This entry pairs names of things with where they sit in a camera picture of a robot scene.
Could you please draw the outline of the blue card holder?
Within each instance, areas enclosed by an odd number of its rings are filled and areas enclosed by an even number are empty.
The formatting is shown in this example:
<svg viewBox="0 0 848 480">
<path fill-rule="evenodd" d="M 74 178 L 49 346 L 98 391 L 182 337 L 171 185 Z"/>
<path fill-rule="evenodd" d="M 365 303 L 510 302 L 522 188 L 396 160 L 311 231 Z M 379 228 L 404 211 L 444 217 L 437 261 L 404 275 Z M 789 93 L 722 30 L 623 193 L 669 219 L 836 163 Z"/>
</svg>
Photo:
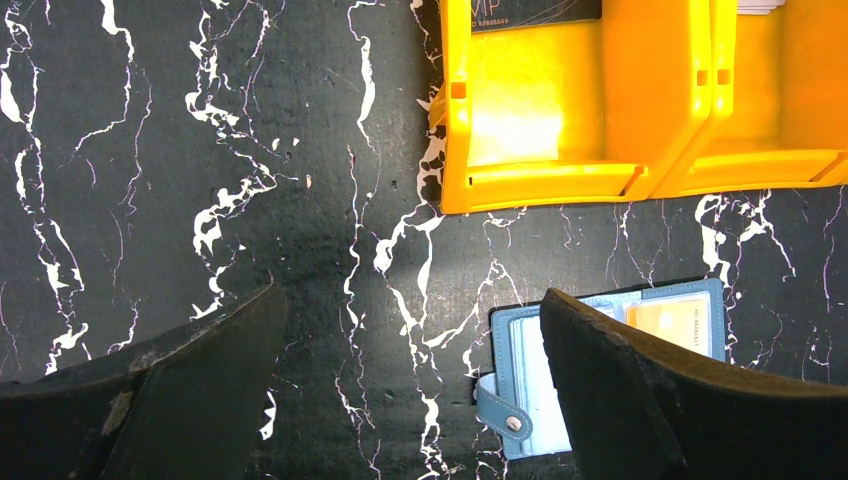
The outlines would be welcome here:
<svg viewBox="0 0 848 480">
<path fill-rule="evenodd" d="M 725 359 L 724 285 L 716 278 L 620 293 L 584 296 L 581 301 L 625 325 L 633 305 L 687 297 L 707 300 L 710 355 Z M 544 352 L 539 304 L 502 307 L 491 316 L 495 370 L 477 381 L 478 421 L 502 438 L 509 460 L 572 449 Z"/>
</svg>

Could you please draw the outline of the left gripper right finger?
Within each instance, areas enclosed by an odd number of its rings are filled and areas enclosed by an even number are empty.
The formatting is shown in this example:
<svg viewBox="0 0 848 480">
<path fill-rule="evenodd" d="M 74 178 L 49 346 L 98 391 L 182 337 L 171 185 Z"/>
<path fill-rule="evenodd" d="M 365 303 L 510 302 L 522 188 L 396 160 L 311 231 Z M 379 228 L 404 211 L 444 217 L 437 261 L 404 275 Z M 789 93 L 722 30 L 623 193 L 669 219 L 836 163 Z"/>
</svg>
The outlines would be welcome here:
<svg viewBox="0 0 848 480">
<path fill-rule="evenodd" d="M 847 390 L 736 367 L 549 289 L 540 329 L 584 479 L 843 479 Z"/>
</svg>

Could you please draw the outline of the black credit card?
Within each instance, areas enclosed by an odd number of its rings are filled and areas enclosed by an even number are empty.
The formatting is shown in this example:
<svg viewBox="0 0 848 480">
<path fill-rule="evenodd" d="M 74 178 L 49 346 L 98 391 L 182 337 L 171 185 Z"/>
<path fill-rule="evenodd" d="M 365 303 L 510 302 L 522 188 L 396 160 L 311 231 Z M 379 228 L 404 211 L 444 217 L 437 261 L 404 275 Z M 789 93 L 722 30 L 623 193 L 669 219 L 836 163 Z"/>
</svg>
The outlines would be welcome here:
<svg viewBox="0 0 848 480">
<path fill-rule="evenodd" d="M 472 32 L 598 20 L 601 0 L 473 0 Z"/>
</svg>

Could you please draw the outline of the yellow three-compartment bin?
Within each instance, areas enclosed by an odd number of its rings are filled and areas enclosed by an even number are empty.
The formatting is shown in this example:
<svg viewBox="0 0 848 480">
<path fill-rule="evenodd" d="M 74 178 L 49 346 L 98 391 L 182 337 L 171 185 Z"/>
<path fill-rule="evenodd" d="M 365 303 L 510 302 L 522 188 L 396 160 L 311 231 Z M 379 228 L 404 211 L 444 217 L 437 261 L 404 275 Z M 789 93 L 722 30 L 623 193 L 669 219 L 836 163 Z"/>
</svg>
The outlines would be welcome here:
<svg viewBox="0 0 848 480">
<path fill-rule="evenodd" d="M 446 214 L 847 181 L 847 5 L 602 1 L 472 32 L 440 5 Z"/>
</svg>

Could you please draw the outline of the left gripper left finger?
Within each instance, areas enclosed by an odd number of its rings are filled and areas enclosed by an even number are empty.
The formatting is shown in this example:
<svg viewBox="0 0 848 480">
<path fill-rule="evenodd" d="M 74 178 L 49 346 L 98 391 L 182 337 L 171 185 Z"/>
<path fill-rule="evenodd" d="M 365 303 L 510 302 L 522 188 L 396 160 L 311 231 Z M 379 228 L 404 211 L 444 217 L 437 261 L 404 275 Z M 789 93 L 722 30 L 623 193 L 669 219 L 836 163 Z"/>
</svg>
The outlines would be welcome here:
<svg viewBox="0 0 848 480">
<path fill-rule="evenodd" d="M 31 383 L 1 386 L 5 479 L 240 479 L 284 342 L 273 283 Z"/>
</svg>

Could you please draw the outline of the silver credit card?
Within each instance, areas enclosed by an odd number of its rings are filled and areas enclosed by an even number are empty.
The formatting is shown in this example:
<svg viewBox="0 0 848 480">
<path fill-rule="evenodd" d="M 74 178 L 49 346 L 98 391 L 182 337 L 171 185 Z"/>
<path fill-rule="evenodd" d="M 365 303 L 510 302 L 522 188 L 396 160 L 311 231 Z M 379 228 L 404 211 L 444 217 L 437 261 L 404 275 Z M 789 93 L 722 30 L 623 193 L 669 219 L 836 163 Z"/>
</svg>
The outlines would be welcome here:
<svg viewBox="0 0 848 480">
<path fill-rule="evenodd" d="M 784 6 L 786 0 L 738 0 L 738 15 L 768 15 L 773 10 Z"/>
</svg>

